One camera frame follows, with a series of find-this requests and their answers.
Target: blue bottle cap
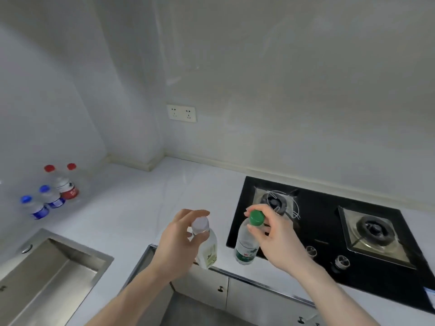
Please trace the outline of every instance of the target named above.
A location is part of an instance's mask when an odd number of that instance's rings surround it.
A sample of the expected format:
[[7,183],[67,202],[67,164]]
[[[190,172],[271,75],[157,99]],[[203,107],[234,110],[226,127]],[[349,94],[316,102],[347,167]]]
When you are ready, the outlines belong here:
[[20,201],[21,201],[21,203],[28,203],[28,202],[32,201],[32,197],[31,196],[22,196]]
[[41,192],[41,193],[45,193],[45,192],[48,192],[48,191],[50,191],[50,186],[48,186],[48,185],[42,185],[39,188],[39,192]]

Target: water bottle with green cap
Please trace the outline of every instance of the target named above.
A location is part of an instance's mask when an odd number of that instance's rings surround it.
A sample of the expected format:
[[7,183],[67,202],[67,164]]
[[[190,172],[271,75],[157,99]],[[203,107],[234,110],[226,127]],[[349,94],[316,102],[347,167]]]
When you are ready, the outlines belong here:
[[243,265],[251,264],[257,255],[259,242],[249,232],[247,225],[264,228],[264,214],[259,210],[253,210],[249,217],[243,221],[237,236],[236,247],[234,253],[238,263]]

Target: floor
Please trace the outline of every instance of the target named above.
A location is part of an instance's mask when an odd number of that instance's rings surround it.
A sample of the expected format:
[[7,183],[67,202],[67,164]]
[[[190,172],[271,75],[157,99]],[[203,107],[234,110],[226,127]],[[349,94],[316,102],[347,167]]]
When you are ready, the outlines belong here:
[[160,326],[255,326],[227,312],[175,292]]

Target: kitchen countertop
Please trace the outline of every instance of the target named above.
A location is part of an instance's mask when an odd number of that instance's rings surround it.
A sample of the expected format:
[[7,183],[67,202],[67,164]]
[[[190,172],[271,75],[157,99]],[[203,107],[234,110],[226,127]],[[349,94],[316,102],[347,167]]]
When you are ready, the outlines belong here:
[[[210,227],[218,241],[215,266],[268,285],[289,295],[310,300],[298,282],[257,258],[249,266],[236,262],[226,247],[245,174],[175,158],[165,158],[152,172],[109,164],[93,179],[93,194],[54,210],[20,234],[2,252],[1,259],[39,228],[77,241],[114,258],[68,326],[83,326],[117,295],[146,247],[158,244],[160,235],[182,208],[210,211]],[[435,270],[435,215],[401,209],[432,271]],[[381,325],[435,325],[435,315],[343,286]]]

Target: electrical socket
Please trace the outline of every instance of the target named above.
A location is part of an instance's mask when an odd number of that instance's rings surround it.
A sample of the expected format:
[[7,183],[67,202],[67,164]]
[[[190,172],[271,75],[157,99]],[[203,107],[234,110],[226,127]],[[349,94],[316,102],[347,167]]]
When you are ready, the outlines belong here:
[[166,107],[169,119],[196,122],[196,110],[194,107],[172,104],[167,104]]

